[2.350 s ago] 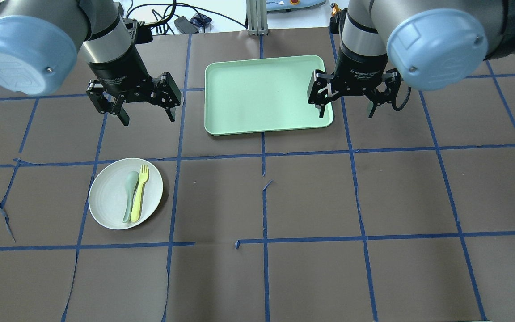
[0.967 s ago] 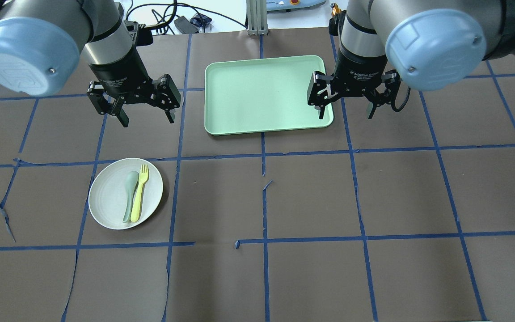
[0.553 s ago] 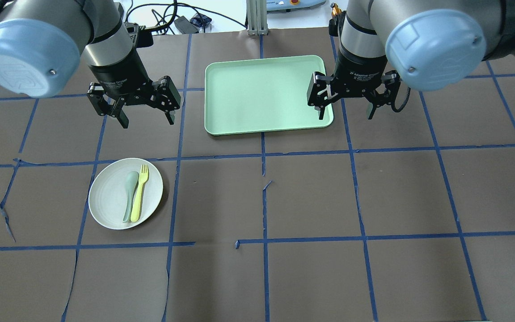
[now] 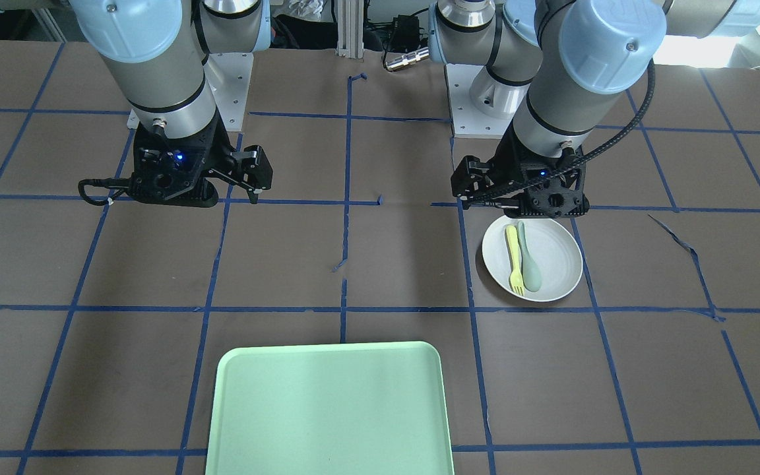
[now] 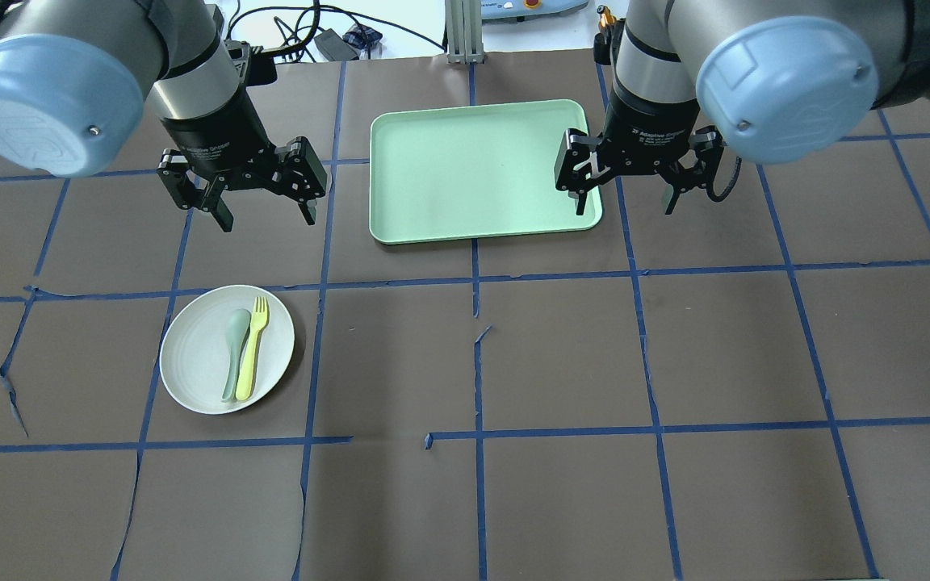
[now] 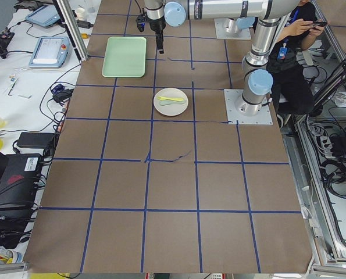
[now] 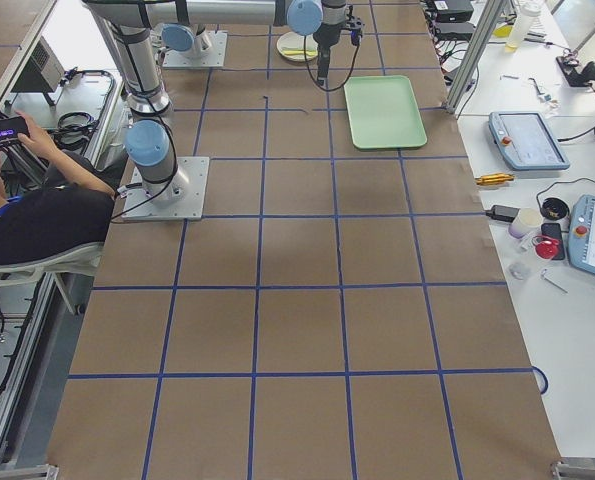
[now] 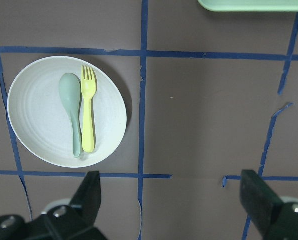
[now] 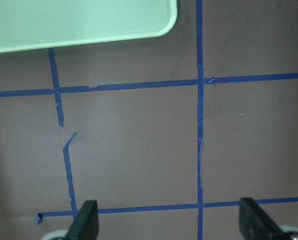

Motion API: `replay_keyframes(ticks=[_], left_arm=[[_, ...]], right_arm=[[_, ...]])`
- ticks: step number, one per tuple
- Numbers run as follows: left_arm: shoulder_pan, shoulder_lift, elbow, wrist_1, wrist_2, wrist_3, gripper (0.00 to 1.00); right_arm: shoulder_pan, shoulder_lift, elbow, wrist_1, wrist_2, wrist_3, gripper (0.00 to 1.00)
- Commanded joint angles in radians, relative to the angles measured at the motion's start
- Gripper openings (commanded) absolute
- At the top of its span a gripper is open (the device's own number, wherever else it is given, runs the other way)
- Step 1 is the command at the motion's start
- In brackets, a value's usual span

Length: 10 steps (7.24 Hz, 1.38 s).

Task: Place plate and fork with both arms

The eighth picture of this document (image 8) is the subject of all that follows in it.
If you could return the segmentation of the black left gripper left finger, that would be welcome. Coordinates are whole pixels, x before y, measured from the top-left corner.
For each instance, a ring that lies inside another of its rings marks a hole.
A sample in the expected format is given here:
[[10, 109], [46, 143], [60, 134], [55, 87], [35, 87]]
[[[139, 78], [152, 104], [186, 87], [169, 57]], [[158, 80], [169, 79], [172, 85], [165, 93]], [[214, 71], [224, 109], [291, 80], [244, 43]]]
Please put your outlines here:
[[69, 206], [77, 212], [88, 226], [95, 223], [100, 208], [100, 174], [98, 171], [86, 173], [71, 198]]

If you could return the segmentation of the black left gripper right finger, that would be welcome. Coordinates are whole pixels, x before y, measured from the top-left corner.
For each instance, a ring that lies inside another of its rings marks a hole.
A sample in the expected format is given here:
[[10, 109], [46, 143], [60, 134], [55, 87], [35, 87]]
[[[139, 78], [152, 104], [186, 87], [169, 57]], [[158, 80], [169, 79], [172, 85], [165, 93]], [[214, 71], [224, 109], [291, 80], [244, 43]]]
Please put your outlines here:
[[266, 236], [279, 217], [283, 201], [253, 170], [241, 171], [239, 197], [261, 236]]

